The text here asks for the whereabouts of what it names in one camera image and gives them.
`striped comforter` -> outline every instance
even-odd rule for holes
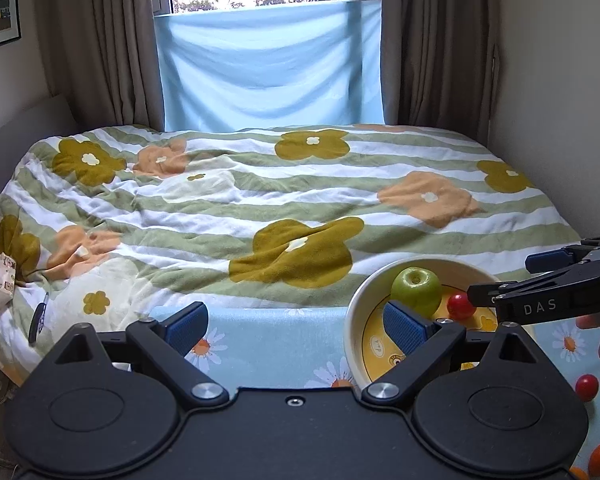
[[[432,128],[102,128],[36,143],[0,196],[0,367],[17,383],[73,323],[156,305],[344,306],[400,258],[453,255],[502,279],[578,240],[522,174]],[[35,346],[27,333],[49,293]]]

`silver bolt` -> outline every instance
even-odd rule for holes
[[[216,399],[223,392],[224,388],[218,383],[200,383],[191,389],[191,394],[199,399]]]
[[[286,403],[292,408],[298,408],[304,404],[304,400],[300,397],[291,397],[290,399],[286,400]]]
[[[375,399],[391,399],[400,393],[400,388],[392,383],[373,383],[366,390]]]

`beige curtain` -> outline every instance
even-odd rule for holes
[[[36,19],[51,93],[82,127],[164,129],[151,0],[36,0]]]
[[[498,0],[382,0],[385,122],[455,130],[486,145],[498,16]]]

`white daisy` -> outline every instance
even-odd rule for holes
[[[580,360],[580,356],[587,353],[583,350],[587,344],[580,336],[580,329],[576,326],[569,327],[567,322],[562,323],[557,330],[554,330],[555,341],[554,348],[562,349],[560,357],[566,359],[568,363],[574,363]]]
[[[340,372],[336,371],[336,367],[331,361],[327,362],[327,368],[318,368],[314,370],[314,374],[322,382],[319,381],[308,381],[304,385],[305,388],[342,388],[348,386],[351,388],[356,385],[356,381],[353,380],[351,370],[349,370],[349,364],[343,357],[340,359]]]
[[[286,308],[285,309],[285,314],[287,314],[288,316],[291,316],[291,317],[306,316],[306,314],[308,314],[309,312],[311,312],[310,308]]]
[[[209,361],[216,365],[222,362],[222,359],[216,352],[226,350],[226,345],[216,344],[224,337],[224,334],[218,334],[217,332],[217,328],[211,332],[207,332],[189,352],[189,361],[195,367],[199,368],[201,372],[207,373],[209,371]]]

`wall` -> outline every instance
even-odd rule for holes
[[[501,0],[490,148],[600,235],[600,0]]]
[[[48,96],[33,0],[18,0],[22,38],[0,46],[0,126]]]

